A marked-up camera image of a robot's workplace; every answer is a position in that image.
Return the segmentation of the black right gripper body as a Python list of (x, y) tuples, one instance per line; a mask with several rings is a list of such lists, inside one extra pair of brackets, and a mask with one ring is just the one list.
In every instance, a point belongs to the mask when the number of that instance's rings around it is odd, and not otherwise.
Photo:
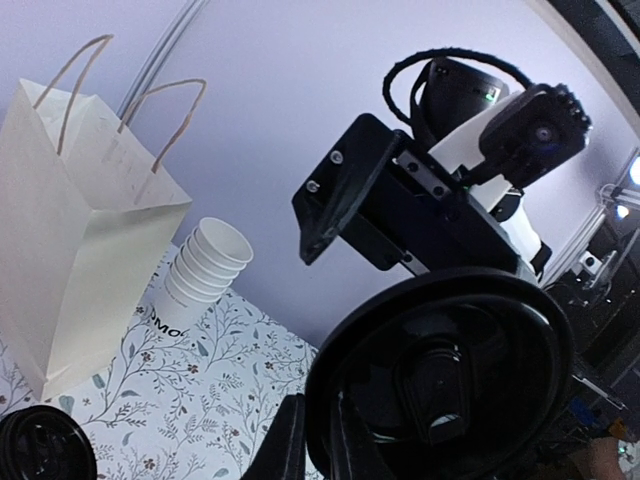
[(399, 142), (349, 223), (349, 245), (376, 268), (413, 275), (487, 267), (533, 278), (497, 220), (436, 160), (398, 130)]

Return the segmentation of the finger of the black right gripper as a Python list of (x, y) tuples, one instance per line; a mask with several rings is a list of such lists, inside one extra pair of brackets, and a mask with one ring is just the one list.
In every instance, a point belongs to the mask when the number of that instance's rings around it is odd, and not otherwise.
[(359, 115), (294, 194), (299, 256), (313, 264), (354, 219), (402, 138)]

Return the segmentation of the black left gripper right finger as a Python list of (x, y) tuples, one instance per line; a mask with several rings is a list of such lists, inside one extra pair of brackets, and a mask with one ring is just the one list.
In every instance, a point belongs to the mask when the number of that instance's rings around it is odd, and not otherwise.
[(331, 478), (395, 479), (354, 402), (340, 394), (331, 406)]

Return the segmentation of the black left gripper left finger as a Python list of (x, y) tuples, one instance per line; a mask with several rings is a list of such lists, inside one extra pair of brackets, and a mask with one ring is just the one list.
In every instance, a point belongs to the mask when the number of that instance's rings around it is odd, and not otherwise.
[(287, 395), (265, 435), (243, 480), (298, 480), (305, 478), (305, 397)]

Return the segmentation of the black plastic cup lid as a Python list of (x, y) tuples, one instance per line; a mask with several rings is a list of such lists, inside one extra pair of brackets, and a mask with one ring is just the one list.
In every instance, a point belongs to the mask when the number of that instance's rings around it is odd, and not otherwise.
[(307, 450), (331, 469), (330, 416), (351, 401), (399, 479), (485, 479), (535, 447), (571, 389), (574, 335), (536, 284), (488, 268), (405, 280), (348, 315), (309, 371)]

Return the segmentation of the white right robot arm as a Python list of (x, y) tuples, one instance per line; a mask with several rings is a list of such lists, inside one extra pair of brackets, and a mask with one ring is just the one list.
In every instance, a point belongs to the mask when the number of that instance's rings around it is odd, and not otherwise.
[(547, 249), (519, 201), (557, 142), (548, 87), (460, 48), (414, 54), (384, 85), (415, 64), (403, 128), (359, 115), (294, 194), (301, 260), (340, 239), (382, 271), (476, 266), (539, 278)]

